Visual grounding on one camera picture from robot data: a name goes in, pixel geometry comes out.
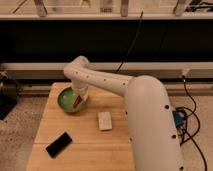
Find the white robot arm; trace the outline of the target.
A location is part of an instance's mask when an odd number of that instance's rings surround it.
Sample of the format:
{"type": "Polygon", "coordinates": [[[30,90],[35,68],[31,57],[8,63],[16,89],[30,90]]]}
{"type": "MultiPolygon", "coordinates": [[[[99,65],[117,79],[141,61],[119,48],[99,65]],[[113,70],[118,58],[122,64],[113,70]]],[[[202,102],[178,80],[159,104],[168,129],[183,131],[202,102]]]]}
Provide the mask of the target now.
{"type": "Polygon", "coordinates": [[[136,171],[186,171],[167,90],[149,75],[127,76],[94,71],[84,56],[64,69],[72,88],[82,98],[88,87],[112,92],[124,98],[136,171]]]}

